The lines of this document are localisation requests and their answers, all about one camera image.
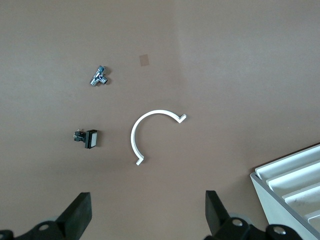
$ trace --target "small tan square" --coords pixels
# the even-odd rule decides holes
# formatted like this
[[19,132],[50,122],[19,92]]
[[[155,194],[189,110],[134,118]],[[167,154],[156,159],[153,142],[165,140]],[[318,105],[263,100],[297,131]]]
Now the small tan square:
[[149,64],[148,54],[141,55],[141,56],[139,56],[139,58],[140,58],[141,67],[150,65]]

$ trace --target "brown background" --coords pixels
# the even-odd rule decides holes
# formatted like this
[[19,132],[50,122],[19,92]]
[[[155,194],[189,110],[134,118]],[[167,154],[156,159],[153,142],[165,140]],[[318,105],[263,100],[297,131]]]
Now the brown background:
[[[0,1],[0,229],[90,191],[83,240],[199,240],[205,190],[264,229],[252,168],[320,139],[319,26],[318,0]],[[141,122],[136,166],[157,109],[187,119]]]

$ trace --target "screw hole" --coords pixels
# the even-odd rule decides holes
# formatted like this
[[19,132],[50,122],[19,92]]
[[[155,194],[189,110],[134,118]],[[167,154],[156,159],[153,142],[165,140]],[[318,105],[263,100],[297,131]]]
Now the screw hole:
[[48,224],[44,224],[44,225],[39,227],[39,231],[44,231],[44,230],[46,230],[48,228],[49,228],[49,225]]
[[286,235],[286,230],[284,230],[282,227],[280,226],[275,226],[273,228],[273,231],[275,231],[277,234],[279,235]]
[[242,225],[243,225],[242,221],[239,219],[233,219],[232,223],[233,223],[233,225],[235,225],[237,227],[242,227]]

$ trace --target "metal screw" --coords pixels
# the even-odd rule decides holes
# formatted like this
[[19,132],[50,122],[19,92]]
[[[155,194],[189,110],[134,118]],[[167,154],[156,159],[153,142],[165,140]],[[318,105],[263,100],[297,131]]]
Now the metal screw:
[[239,219],[233,219],[232,223],[237,227],[241,227],[243,225],[242,221],[240,221]]
[[273,228],[273,231],[275,231],[277,234],[280,234],[280,235],[286,235],[286,230],[284,230],[282,227],[280,226],[275,226]]
[[49,225],[48,224],[44,224],[41,227],[39,227],[39,231],[43,231],[43,230],[46,230],[48,228],[49,228]]

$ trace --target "white curved bracket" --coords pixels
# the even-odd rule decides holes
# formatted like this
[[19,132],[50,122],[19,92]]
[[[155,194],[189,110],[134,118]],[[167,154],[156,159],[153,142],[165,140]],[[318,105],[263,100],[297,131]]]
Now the white curved bracket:
[[181,117],[177,116],[176,114],[174,114],[171,111],[167,111],[167,110],[153,110],[150,112],[147,112],[146,114],[142,115],[133,125],[132,131],[131,131],[131,146],[132,149],[135,153],[135,155],[139,158],[138,161],[136,162],[136,164],[139,166],[140,163],[142,163],[142,161],[144,160],[144,156],[141,154],[141,152],[138,150],[137,145],[136,145],[136,129],[138,127],[138,124],[146,117],[152,115],[152,114],[165,114],[168,115],[170,117],[172,117],[174,120],[176,120],[178,123],[182,123],[183,120],[186,119],[187,115],[183,114]]

